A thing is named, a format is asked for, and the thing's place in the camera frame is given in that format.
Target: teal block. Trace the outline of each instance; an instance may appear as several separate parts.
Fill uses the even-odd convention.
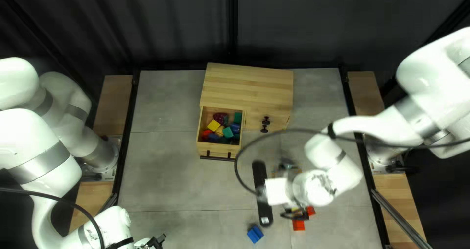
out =
[[[232,132],[232,129],[230,127],[227,127],[225,129],[222,130],[223,134],[224,134],[224,137],[225,138],[232,138],[234,136],[233,132]]]
[[[235,123],[242,124],[242,114],[240,112],[235,112]]]

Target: black cable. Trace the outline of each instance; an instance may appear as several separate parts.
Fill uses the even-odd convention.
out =
[[[42,198],[47,198],[47,199],[51,199],[51,200],[55,200],[57,202],[67,204],[67,205],[71,206],[72,208],[81,211],[83,214],[85,214],[85,216],[87,216],[90,219],[91,223],[93,224],[94,228],[96,229],[96,232],[98,233],[98,239],[100,240],[100,247],[101,247],[101,249],[104,249],[103,235],[101,234],[101,231],[100,231],[100,228],[98,227],[98,224],[94,220],[93,216],[91,216],[91,214],[87,210],[80,207],[79,205],[77,205],[73,202],[70,202],[68,200],[65,200],[63,198],[59,198],[59,197],[52,196],[52,195],[45,194],[45,193],[41,193],[41,192],[28,191],[28,190],[23,190],[23,189],[13,189],[13,188],[8,188],[8,187],[0,187],[0,192],[9,192],[9,193],[16,193],[16,194],[22,194],[22,195],[31,195],[31,196],[38,196],[38,197],[42,197]]]
[[[277,136],[277,135],[282,134],[282,133],[291,133],[291,132],[308,133],[308,134],[313,134],[313,135],[321,134],[321,135],[324,135],[324,136],[328,136],[330,138],[331,138],[331,135],[332,135],[331,132],[330,132],[330,134],[327,134],[327,133],[322,133],[319,130],[293,128],[293,129],[288,129],[288,130],[277,130],[277,131],[274,131],[272,133],[265,134],[265,135],[255,139],[255,140],[251,141],[250,143],[245,145],[243,147],[243,149],[240,149],[238,151],[237,155],[235,156],[235,160],[234,160],[235,175],[236,175],[236,178],[238,179],[238,182],[240,182],[240,185],[242,185],[242,187],[244,187],[246,190],[248,190],[252,194],[258,195],[258,192],[256,190],[251,189],[249,186],[247,186],[243,182],[242,178],[240,177],[240,174],[238,173],[238,159],[245,152],[245,150],[250,148],[252,145],[254,145],[254,144],[256,144],[256,143],[258,143],[262,140],[265,140],[269,137]],[[348,137],[339,136],[339,135],[334,135],[333,137],[334,137],[334,140],[342,140],[342,141],[354,142],[354,143],[358,143],[358,144],[366,144],[363,139],[354,139],[354,138],[348,138]],[[376,146],[382,146],[382,147],[396,147],[396,148],[409,148],[409,149],[411,149],[411,148],[412,149],[430,149],[430,148],[454,146],[454,145],[458,145],[458,144],[462,144],[462,143],[466,143],[466,142],[470,142],[470,138],[466,138],[464,140],[460,140],[460,141],[456,141],[456,142],[452,142],[452,143],[446,143],[446,144],[418,145],[418,146],[410,146],[410,145],[402,145],[402,144],[387,144],[387,143],[384,143],[384,142],[381,142],[381,141],[375,141],[375,140],[370,140],[367,143],[370,144],[370,145],[376,145]]]

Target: wooden drawer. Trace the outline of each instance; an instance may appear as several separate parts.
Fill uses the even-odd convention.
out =
[[[241,149],[241,145],[203,142],[201,134],[214,113],[243,113],[240,144],[244,131],[259,132],[263,128],[264,116],[271,122],[268,131],[285,129],[292,109],[293,74],[290,70],[208,63],[196,138],[201,158],[207,151],[210,157],[227,158],[230,153],[234,158]]]
[[[205,107],[202,106],[201,112],[199,115],[199,126],[197,128],[197,137],[196,137],[196,146],[201,156],[207,156],[207,151],[210,151],[210,156],[212,157],[228,157],[230,153],[230,158],[234,158],[238,151],[241,149],[242,140],[243,140],[243,131],[245,130],[245,112],[243,110],[234,110],[227,108],[217,108],[217,107]],[[208,143],[204,142],[202,138],[203,132],[207,129],[207,125],[213,120],[213,115],[218,112],[223,112],[228,114],[228,123],[232,123],[234,120],[235,112],[242,113],[242,124],[240,129],[240,144],[220,144],[220,143]]]

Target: red block on floor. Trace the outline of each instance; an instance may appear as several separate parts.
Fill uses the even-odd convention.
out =
[[[304,221],[292,220],[292,227],[294,228],[294,231],[305,231]]]

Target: blue block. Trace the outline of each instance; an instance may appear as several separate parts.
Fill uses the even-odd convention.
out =
[[[219,142],[219,136],[215,133],[211,133],[207,136],[207,140],[210,143],[217,143],[217,142]]]
[[[232,129],[233,134],[240,133],[240,125],[238,123],[232,123],[230,128]]]
[[[253,226],[253,228],[251,228],[247,234],[253,243],[256,243],[264,236],[264,234],[261,232],[258,226]]]

